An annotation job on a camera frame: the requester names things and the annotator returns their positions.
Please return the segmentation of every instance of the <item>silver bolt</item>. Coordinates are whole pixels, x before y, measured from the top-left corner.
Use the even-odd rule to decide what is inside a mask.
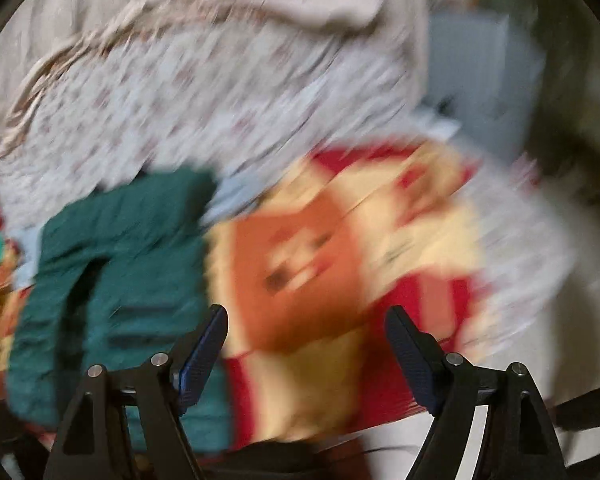
[[[87,375],[89,377],[97,377],[102,373],[102,366],[93,365],[87,370]]]
[[[456,352],[451,352],[446,355],[446,362],[453,366],[459,366],[464,363],[464,357]]]
[[[519,375],[520,377],[522,377],[523,375],[526,375],[527,373],[527,369],[526,366],[523,365],[522,363],[513,363],[511,365],[511,369],[513,370],[513,373],[515,373],[516,375]]]
[[[159,354],[154,354],[151,357],[151,364],[153,366],[162,366],[168,360],[169,360],[169,356],[163,352],[160,352]]]

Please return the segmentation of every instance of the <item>white surface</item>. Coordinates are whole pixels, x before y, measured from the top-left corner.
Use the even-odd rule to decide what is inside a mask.
[[[527,365],[542,396],[557,402],[600,387],[600,219],[569,199],[556,183],[547,183],[542,193],[562,218],[578,251],[578,263],[554,304],[513,345],[493,355],[484,364],[505,368],[510,362]],[[476,410],[474,426],[458,474],[472,477],[480,449],[486,408]],[[413,416],[394,424],[365,431],[367,449],[382,446],[413,446],[409,451],[372,453],[368,460],[377,480],[402,480],[413,465],[432,418]],[[577,434],[558,435],[568,463],[579,462],[600,452],[600,428]]]

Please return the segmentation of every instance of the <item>light blue fabric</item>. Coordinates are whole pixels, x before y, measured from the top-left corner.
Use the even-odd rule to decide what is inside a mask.
[[[244,170],[224,177],[200,223],[209,227],[216,222],[252,211],[264,190],[264,184],[253,170]]]
[[[13,273],[14,288],[26,288],[34,284],[40,261],[40,237],[43,226],[31,226],[8,233],[20,250],[20,262]]]

